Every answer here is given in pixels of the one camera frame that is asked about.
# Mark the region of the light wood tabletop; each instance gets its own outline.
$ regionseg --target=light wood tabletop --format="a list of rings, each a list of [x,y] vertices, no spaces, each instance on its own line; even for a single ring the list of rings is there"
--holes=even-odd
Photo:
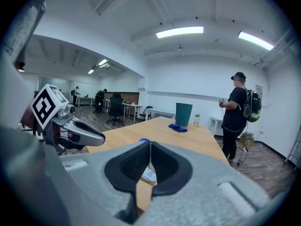
[[[142,138],[146,138],[150,141],[176,145],[197,153],[206,154],[228,164],[220,146],[207,127],[195,127],[189,124],[187,132],[177,132],[168,127],[172,123],[174,123],[172,119],[157,117],[134,125],[105,131],[103,132],[106,137],[105,143],[102,146],[87,146],[87,149],[90,153],[100,152],[133,144],[139,142]],[[151,203],[153,186],[154,184],[148,184],[141,180],[137,183],[137,206],[144,211]]]

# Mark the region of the black cap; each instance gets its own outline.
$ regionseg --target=black cap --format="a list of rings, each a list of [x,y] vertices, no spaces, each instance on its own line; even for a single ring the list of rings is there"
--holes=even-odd
[[[234,77],[239,77],[239,78],[244,79],[244,81],[246,81],[245,74],[242,72],[237,72],[234,76],[231,77],[231,79],[234,80]]]

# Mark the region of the plastic bottle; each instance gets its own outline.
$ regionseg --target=plastic bottle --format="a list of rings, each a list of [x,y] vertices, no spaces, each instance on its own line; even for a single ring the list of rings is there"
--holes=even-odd
[[[199,123],[199,114],[196,114],[196,117],[194,118],[194,123],[193,125],[198,127],[198,123]]]

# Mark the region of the backpack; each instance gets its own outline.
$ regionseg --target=backpack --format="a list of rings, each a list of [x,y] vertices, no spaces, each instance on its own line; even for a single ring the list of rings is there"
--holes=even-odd
[[[246,89],[245,87],[241,87],[246,91],[246,101],[244,103],[244,107],[240,108],[243,113],[243,117],[245,117],[249,122],[258,121],[260,118],[260,110],[261,110],[261,99],[258,94],[251,90]]]

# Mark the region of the desk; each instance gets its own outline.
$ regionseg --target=desk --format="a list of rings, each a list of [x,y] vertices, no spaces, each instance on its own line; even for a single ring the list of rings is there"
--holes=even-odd
[[[148,119],[148,112],[153,112],[153,113],[159,113],[159,114],[162,114],[162,115],[171,115],[172,116],[172,119],[174,120],[174,117],[175,117],[175,111],[168,111],[168,110],[156,110],[156,109],[145,109],[145,120],[147,121]]]
[[[87,146],[90,153],[110,150],[113,148],[136,143],[141,138],[183,147],[197,153],[215,157],[228,164],[224,153],[214,137],[205,126],[188,125],[188,132],[180,133],[168,127],[174,120],[157,117],[119,129],[103,132],[106,139],[102,146]],[[137,206],[146,211],[151,203],[151,192],[154,184],[139,181],[136,186]]]
[[[214,136],[215,135],[215,131],[216,131],[216,127],[218,123],[222,123],[222,119],[211,116],[211,121],[214,122],[214,126],[213,126],[213,130],[211,130],[211,134]]]
[[[130,113],[131,113],[131,107],[134,107],[134,122],[136,119],[136,113],[138,115],[138,112],[140,111],[142,105],[133,105],[133,104],[126,104],[126,103],[122,103],[124,105],[124,111],[123,111],[123,118],[125,118],[125,114],[126,114],[126,106],[128,107],[128,116],[130,117]]]
[[[104,110],[107,111],[107,109],[110,107],[110,103],[111,101],[106,99],[104,101]],[[132,105],[132,104],[126,104],[126,103],[122,103],[123,106],[124,106],[124,110],[123,110],[123,118],[126,117],[126,110],[128,109],[127,111],[127,114],[128,116],[130,117],[130,112],[131,112],[131,107],[134,107],[134,122],[135,122],[135,119],[136,119],[136,113],[138,115],[138,112],[140,111],[142,105]]]
[[[111,101],[109,99],[104,100],[104,111],[107,111],[107,109],[110,107],[109,104]]]
[[[77,99],[78,99],[78,105],[79,105],[79,101],[80,101],[80,100],[90,100],[90,106],[92,106],[93,98],[78,97]]]

